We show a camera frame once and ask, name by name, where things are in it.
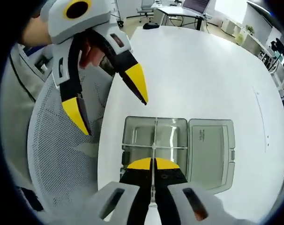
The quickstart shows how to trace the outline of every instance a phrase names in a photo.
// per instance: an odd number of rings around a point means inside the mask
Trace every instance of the laptop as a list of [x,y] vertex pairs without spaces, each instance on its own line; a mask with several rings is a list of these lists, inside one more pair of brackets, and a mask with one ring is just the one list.
[[205,16],[206,9],[211,0],[185,0],[183,8],[193,11],[197,15]]

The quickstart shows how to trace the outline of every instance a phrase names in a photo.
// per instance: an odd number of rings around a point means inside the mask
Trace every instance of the potted plant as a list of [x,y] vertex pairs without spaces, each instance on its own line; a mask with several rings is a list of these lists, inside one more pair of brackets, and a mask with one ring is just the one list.
[[250,35],[254,34],[254,28],[252,26],[246,25],[245,29],[250,33]]

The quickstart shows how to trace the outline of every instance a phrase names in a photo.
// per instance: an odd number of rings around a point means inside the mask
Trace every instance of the monitor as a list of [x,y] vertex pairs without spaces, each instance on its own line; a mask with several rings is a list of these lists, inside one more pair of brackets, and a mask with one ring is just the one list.
[[204,14],[211,0],[185,0],[183,7]]

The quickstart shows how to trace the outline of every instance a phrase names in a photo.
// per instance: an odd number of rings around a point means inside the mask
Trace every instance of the yellow circle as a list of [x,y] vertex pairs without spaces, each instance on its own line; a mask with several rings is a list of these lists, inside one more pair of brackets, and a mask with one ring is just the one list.
[[64,18],[74,20],[84,15],[90,8],[91,0],[72,0],[64,9]]

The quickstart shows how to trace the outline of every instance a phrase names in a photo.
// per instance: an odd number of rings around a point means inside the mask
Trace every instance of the round table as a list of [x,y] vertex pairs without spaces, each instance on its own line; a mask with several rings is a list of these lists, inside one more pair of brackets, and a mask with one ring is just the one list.
[[216,196],[236,218],[264,219],[284,178],[284,108],[264,64],[234,43],[186,28],[139,27],[131,44],[149,103],[115,76],[101,129],[98,189],[119,181],[127,116],[232,120],[233,183]]

